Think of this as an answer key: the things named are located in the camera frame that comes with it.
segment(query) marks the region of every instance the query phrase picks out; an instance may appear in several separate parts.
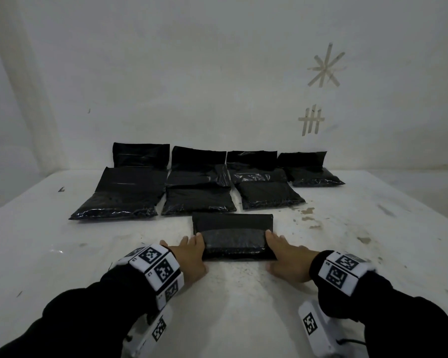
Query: black sleeve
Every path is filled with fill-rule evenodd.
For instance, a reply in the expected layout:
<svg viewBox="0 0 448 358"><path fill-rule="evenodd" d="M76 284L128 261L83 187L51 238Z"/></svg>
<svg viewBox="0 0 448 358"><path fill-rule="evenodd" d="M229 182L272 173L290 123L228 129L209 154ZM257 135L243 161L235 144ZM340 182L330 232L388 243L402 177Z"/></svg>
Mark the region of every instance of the black sleeve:
<svg viewBox="0 0 448 358"><path fill-rule="evenodd" d="M395 290L376 272L367 272L347 296L323 278L319 270L333 251L312 262L310 275L319 288L319 305L330 317L365 325L368 355L373 357L448 357L448 315L436 304Z"/></svg>
<svg viewBox="0 0 448 358"><path fill-rule="evenodd" d="M134 322L157 313L155 299L144 274L117 266L98 283L54 298L21 337L0 348L0 358L119 358Z"/></svg>

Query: table surface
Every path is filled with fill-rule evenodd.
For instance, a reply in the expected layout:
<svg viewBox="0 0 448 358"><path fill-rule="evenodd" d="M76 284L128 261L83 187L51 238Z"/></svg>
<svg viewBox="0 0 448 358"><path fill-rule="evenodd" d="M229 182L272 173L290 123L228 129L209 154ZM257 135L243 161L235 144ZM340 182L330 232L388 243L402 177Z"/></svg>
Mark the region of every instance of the table surface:
<svg viewBox="0 0 448 358"><path fill-rule="evenodd" d="M21 335L56 295L98 281L142 242L174 244L191 234L191 217L69 221L101 173L53 174L0 208L0 346ZM306 204L250 213L274 214L274 230L292 244L370 259L396 289L448 313L448 219L368 172L335 174L347 184L295 188ZM232 195L242 213L238 193ZM297 309L317 298L313 283L292 287L271 277L264 262L209 267L171 301L173 322L152 357L312 356ZM348 337L363 337L363 325L342 324Z"/></svg>

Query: hand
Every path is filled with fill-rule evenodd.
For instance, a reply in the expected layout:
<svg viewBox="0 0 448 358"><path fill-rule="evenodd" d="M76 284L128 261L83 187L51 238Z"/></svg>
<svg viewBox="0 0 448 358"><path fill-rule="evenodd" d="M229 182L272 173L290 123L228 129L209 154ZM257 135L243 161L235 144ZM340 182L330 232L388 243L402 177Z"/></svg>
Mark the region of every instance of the hand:
<svg viewBox="0 0 448 358"><path fill-rule="evenodd" d="M186 283L194 283L207 274L208 268L203 264L204 240L200 232L190 239L184 236L179 246L168 246L164 240L160 241L160 245L171 249Z"/></svg>
<svg viewBox="0 0 448 358"><path fill-rule="evenodd" d="M266 240L275 253L277 261L267 265L267 271L289 283L305 283L311 280L309 270L314 257L319 253L305 246L290 245L285 236L266 231Z"/></svg>

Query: dirt spot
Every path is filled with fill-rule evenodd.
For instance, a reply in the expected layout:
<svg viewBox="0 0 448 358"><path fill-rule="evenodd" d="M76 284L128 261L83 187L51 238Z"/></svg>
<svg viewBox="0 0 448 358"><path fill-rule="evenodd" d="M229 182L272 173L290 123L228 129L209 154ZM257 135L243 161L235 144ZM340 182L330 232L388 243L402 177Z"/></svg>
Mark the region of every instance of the dirt spot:
<svg viewBox="0 0 448 358"><path fill-rule="evenodd" d="M357 239L365 245L370 244L370 241L372 241L372 239L369 237L357 237Z"/></svg>
<svg viewBox="0 0 448 358"><path fill-rule="evenodd" d="M302 211L300 211L300 213L301 213L302 215L309 215L309 214L313 213L314 210L315 210L315 207L309 207L309 208L306 209L306 210L302 210Z"/></svg>
<svg viewBox="0 0 448 358"><path fill-rule="evenodd" d="M377 206L380 210L382 210L383 213L384 213L385 215L390 216L390 217L396 217L396 215L395 215L392 211L386 209L386 208L383 207L381 204L378 203L378 204L376 204L376 206Z"/></svg>

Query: cable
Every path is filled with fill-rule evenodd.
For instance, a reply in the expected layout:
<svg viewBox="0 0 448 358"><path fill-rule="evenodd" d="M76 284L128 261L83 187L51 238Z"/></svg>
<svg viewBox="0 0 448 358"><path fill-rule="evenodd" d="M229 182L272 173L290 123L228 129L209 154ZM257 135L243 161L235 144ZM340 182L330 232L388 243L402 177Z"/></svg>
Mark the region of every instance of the cable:
<svg viewBox="0 0 448 358"><path fill-rule="evenodd" d="M364 346L366 346L367 344L365 342L362 342L361 340L356 340L356 339L338 339L337 340L337 344L338 345L342 345L345 343L357 343L357 344L362 344Z"/></svg>

